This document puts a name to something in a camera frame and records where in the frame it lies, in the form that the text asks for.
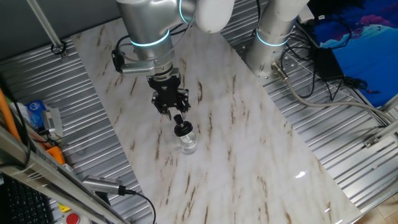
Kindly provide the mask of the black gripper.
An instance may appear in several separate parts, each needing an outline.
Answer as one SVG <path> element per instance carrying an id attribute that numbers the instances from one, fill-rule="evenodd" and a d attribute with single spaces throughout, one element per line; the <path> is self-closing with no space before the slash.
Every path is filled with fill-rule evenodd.
<path id="1" fill-rule="evenodd" d="M 186 113 L 190 110 L 189 90 L 178 88 L 181 84 L 179 70 L 171 70 L 166 77 L 152 76 L 147 79 L 149 86 L 155 90 L 152 95 L 151 103 L 157 111 L 172 120 L 169 108 L 176 107 L 182 118 L 185 119 Z"/>

